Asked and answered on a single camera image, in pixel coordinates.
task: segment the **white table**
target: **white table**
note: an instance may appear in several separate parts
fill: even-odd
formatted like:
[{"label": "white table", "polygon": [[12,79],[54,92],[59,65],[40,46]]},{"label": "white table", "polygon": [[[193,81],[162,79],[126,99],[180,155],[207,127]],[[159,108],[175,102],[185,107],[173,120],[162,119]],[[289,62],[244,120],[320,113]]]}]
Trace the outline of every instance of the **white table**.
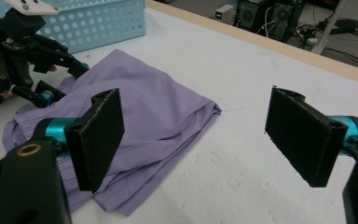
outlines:
[{"label": "white table", "polygon": [[[76,54],[93,66],[122,49],[223,109],[220,118],[130,217],[89,201],[74,223],[344,223],[342,190],[354,161],[338,157],[327,188],[312,189],[264,132],[273,85],[325,115],[358,117],[358,69],[147,1],[146,36]],[[32,74],[57,85],[64,69]],[[26,101],[0,105],[4,125]]]}]

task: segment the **lavender shirt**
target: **lavender shirt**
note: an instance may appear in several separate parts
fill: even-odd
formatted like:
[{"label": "lavender shirt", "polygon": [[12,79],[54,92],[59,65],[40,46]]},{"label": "lavender shirt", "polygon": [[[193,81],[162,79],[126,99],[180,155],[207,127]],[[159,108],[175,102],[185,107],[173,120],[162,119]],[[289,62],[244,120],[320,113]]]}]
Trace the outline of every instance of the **lavender shirt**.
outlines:
[{"label": "lavender shirt", "polygon": [[71,159],[57,159],[71,211],[94,199],[106,212],[130,215],[221,113],[214,101],[116,49],[78,80],[66,78],[58,89],[67,95],[59,102],[20,109],[5,128],[6,150],[25,143],[41,119],[79,118],[93,95],[116,88],[126,132],[99,190],[80,191]]}]

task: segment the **foam pad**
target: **foam pad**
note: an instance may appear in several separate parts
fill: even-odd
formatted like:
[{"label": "foam pad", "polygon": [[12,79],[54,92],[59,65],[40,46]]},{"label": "foam pad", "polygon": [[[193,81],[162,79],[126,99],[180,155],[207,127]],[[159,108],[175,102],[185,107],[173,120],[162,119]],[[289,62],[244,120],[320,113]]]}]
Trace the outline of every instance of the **foam pad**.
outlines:
[{"label": "foam pad", "polygon": [[80,190],[97,191],[124,133],[118,90],[92,97],[92,107],[64,132]]},{"label": "foam pad", "polygon": [[272,88],[266,132],[311,187],[325,187],[348,127],[305,103],[293,91]]}]

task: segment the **basket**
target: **basket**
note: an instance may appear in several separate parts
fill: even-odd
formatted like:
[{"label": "basket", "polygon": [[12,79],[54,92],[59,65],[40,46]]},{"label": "basket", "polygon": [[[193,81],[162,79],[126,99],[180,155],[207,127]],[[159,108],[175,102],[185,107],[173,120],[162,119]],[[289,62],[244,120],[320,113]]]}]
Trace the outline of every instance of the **basket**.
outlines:
[{"label": "basket", "polygon": [[[69,53],[145,35],[145,0],[45,0],[60,9],[43,16],[37,33],[68,47]],[[0,18],[10,9],[0,0]]]}]

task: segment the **computer tower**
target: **computer tower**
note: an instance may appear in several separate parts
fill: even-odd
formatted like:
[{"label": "computer tower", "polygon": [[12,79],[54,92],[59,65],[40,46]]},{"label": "computer tower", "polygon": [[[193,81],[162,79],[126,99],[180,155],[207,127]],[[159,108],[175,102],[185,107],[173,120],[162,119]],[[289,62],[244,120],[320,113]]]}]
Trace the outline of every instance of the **computer tower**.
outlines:
[{"label": "computer tower", "polygon": [[305,6],[305,0],[275,0],[268,27],[269,38],[287,42],[296,30],[298,19]]},{"label": "computer tower", "polygon": [[256,33],[272,12],[273,0],[238,0],[234,26]]}]

